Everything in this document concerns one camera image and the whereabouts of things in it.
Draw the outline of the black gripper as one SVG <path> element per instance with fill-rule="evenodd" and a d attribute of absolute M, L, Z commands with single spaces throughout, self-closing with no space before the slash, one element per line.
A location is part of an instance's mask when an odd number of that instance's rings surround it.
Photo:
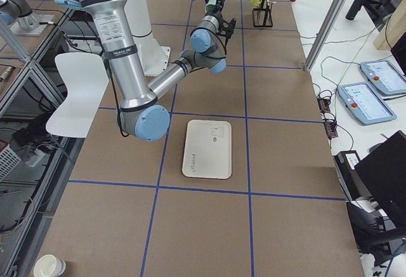
<path fill-rule="evenodd" d="M 217 0 L 216 4 L 208 3 L 209 0 L 205 0 L 206 7 L 206 15 L 214 15 L 214 14 L 220 14 L 222 10 L 222 6 L 224 6 L 225 0 Z"/>

